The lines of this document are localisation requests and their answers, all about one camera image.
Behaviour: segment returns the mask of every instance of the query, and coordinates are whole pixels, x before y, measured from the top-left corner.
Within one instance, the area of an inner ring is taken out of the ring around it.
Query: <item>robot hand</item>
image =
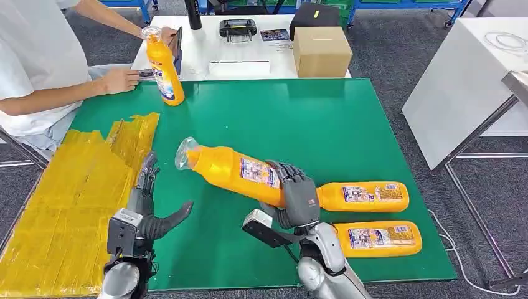
[[[185,202],[179,211],[167,218],[154,215],[154,181],[158,159],[150,152],[141,167],[137,185],[131,190],[126,209],[120,209],[108,223],[106,249],[112,254],[104,267],[105,278],[98,298],[142,298],[148,280],[156,274],[153,267],[154,241],[180,224],[192,209]]]
[[[267,163],[277,171],[286,209],[281,210],[264,202],[260,206],[265,212],[270,212],[270,216],[276,217],[283,229],[317,224],[320,208],[313,180],[295,166],[275,161]]]
[[[267,161],[281,182],[285,209],[264,204],[263,210],[294,235],[275,232],[253,220],[243,229],[272,247],[299,242],[298,275],[303,285],[319,299],[371,299],[343,255],[334,227],[319,221],[315,184],[292,165]]]

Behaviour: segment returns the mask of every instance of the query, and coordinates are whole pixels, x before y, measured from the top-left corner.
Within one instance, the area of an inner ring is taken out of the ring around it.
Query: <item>yellow tape-covered board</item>
[[[0,260],[0,297],[98,293],[109,218],[126,205],[159,115],[70,130],[44,171]]]

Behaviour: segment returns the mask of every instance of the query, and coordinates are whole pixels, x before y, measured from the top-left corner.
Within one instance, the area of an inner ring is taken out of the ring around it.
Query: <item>card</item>
[[[261,30],[260,36],[262,36],[263,42],[290,39],[290,35],[286,29]]]

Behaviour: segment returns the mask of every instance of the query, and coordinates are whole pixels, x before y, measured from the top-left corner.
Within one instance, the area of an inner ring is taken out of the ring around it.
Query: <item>person's arm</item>
[[[0,110],[16,116],[50,110],[97,95],[128,92],[136,88],[139,75],[135,70],[111,69],[97,80],[63,88],[42,89],[17,98],[0,100]]]
[[[120,16],[114,10],[106,7],[99,0],[81,0],[73,7],[79,14],[88,17],[101,24],[114,27],[115,29],[137,36],[140,39],[141,28],[129,20]]]

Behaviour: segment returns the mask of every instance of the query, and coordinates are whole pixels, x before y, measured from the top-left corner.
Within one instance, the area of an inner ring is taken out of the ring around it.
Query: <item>plastic bottle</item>
[[[172,52],[161,40],[160,28],[145,27],[142,33],[147,42],[147,56],[152,65],[161,98],[166,104],[176,106],[183,102],[185,94],[174,67]]]
[[[232,148],[210,148],[187,137],[178,147],[175,163],[177,169],[192,169],[215,186],[285,206],[277,172]],[[398,182],[329,183],[317,188],[317,195],[328,211],[399,212],[409,203],[407,188]]]
[[[422,249],[418,227],[410,221],[334,224],[345,257],[399,257]]]

